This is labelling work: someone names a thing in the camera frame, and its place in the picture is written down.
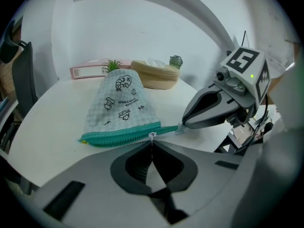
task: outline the green zipper tape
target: green zipper tape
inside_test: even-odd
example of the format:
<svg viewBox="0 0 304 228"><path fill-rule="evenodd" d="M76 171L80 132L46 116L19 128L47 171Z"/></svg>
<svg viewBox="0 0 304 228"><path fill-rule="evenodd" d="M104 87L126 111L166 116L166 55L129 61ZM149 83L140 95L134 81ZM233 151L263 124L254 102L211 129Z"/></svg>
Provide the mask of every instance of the green zipper tape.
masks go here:
<svg viewBox="0 0 304 228"><path fill-rule="evenodd" d="M81 136L79 141L95 147L109 148L131 144L148 137L151 132L155 132L157 135L160 135L176 131L177 128L178 126L161 127L161 122L157 122L112 132L85 133Z"/></svg>

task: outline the cartoon drawing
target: cartoon drawing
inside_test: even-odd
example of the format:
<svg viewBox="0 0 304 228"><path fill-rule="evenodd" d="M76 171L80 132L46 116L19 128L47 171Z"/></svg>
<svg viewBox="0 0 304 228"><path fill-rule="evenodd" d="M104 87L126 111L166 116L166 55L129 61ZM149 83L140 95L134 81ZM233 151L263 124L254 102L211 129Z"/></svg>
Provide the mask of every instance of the cartoon drawing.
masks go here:
<svg viewBox="0 0 304 228"><path fill-rule="evenodd" d="M116 81L116 91L121 91L122 87L129 88L131 82L132 79L129 75L119 77Z"/></svg>
<svg viewBox="0 0 304 228"><path fill-rule="evenodd" d="M114 105L115 101L113 99L111 99L110 97L106 98L106 103L104 104L105 109L108 111L112 108L112 106Z"/></svg>
<svg viewBox="0 0 304 228"><path fill-rule="evenodd" d="M124 110L124 111L120 112L119 115L118 115L118 117L122 118L125 121L128 120L129 117L130 117L130 110L127 109L127 110Z"/></svg>

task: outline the bottle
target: bottle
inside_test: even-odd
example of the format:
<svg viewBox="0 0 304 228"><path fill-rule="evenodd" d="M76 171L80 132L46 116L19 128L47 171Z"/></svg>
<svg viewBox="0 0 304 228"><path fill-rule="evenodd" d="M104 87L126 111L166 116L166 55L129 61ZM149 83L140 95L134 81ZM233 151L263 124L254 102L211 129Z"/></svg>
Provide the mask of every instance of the bottle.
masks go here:
<svg viewBox="0 0 304 228"><path fill-rule="evenodd" d="M170 57L169 65L177 68L178 70L180 69L183 61L180 56L174 55Z"/></svg>

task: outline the potted plant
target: potted plant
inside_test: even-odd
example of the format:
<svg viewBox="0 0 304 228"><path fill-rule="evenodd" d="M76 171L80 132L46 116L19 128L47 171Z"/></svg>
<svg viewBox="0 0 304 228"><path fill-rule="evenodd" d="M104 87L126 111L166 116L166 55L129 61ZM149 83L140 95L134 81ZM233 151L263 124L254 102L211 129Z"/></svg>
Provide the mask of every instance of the potted plant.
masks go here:
<svg viewBox="0 0 304 228"><path fill-rule="evenodd" d="M108 62L106 63L103 63L104 65L104 69L107 73L110 73L111 71L113 70L116 70L116 69L120 69L120 65L122 64L121 61L112 61L112 60L108 60Z"/></svg>

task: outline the barcode label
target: barcode label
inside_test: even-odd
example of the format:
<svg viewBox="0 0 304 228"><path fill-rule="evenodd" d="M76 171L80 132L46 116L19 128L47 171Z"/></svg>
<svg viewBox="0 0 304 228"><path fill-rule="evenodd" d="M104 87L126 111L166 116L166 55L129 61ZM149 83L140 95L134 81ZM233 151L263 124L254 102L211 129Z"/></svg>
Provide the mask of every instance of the barcode label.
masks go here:
<svg viewBox="0 0 304 228"><path fill-rule="evenodd" d="M74 71L74 76L75 77L79 77L80 76L80 70L74 69L73 71Z"/></svg>

